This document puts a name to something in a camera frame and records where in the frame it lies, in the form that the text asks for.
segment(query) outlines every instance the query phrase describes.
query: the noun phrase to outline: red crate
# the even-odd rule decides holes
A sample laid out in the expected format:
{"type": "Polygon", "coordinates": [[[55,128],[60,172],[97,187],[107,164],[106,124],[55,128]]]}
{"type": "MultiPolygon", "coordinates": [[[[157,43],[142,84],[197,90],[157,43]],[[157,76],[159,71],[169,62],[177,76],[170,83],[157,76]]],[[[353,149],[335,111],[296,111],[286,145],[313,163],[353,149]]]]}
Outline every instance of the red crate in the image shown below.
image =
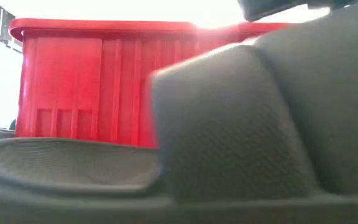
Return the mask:
{"type": "Polygon", "coordinates": [[[16,134],[156,147],[153,70],[284,26],[15,19],[11,35],[24,43],[16,134]]]}

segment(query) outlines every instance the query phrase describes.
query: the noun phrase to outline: red plastic crate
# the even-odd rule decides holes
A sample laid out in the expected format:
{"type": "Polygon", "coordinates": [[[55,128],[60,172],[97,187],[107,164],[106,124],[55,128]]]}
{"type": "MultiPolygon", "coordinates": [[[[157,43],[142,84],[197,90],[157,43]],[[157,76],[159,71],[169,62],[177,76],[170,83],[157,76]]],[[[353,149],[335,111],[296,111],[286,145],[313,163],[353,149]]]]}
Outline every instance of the red plastic crate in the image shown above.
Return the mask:
{"type": "Polygon", "coordinates": [[[156,147],[153,70],[284,26],[13,20],[11,35],[24,43],[16,134],[156,147]]]}

